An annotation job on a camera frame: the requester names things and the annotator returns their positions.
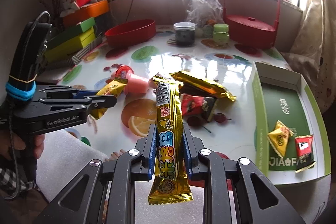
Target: green jar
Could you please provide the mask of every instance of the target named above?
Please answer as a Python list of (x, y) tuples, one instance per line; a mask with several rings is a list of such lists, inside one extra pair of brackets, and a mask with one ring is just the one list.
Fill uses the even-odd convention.
[(218, 46), (225, 46), (228, 42), (229, 36), (229, 25), (227, 24), (215, 24), (213, 26), (213, 36), (215, 44)]

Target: curtain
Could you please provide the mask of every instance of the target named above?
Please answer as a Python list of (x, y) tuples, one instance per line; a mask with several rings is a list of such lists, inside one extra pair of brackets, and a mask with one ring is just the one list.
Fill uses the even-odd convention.
[(307, 0), (292, 48), (282, 54), (325, 112), (336, 97), (336, 0)]

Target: blue band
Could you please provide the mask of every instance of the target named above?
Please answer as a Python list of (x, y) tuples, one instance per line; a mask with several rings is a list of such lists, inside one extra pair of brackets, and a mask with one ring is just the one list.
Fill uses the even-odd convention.
[(10, 83), (8, 82), (6, 83), (6, 91), (8, 95), (24, 102), (28, 101), (33, 97), (35, 90), (36, 90), (35, 81), (33, 83), (31, 90), (29, 91), (19, 90), (16, 87), (12, 86)]

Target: fruit pattern tablecloth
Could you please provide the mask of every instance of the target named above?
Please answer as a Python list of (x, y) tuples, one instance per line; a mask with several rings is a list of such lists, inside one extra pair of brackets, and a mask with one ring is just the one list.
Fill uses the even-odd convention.
[[(191, 47), (177, 47), (172, 26), (157, 26), (155, 37), (132, 47), (112, 49), (104, 43), (89, 53), (58, 83), (80, 89), (101, 89), (120, 65), (130, 66), (136, 75), (151, 78), (160, 73), (187, 70), (195, 75), (218, 81), (233, 93), (237, 100), (220, 99), (217, 118), (205, 122), (201, 117), (184, 117), (192, 135), (202, 139), (204, 146), (233, 160), (246, 156), (256, 158), (256, 116), (252, 90), (252, 61), (264, 62), (290, 69), (275, 49), (260, 50), (229, 41), (224, 47), (212, 39), (197, 38)], [(154, 86), (146, 94), (118, 97), (115, 107), (102, 118), (89, 119), (67, 130), (78, 138), (85, 137), (91, 146), (107, 155), (134, 148), (136, 141), (147, 135), (156, 120)]]

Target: yellow box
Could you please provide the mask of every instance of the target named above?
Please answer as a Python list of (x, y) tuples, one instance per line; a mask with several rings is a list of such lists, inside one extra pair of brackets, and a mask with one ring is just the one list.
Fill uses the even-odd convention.
[(65, 41), (57, 47), (47, 50), (44, 54), (48, 62), (53, 62), (60, 59), (66, 59), (72, 56), (77, 51), (89, 45), (93, 40), (96, 39), (95, 31), (93, 27), (88, 29), (86, 32)]

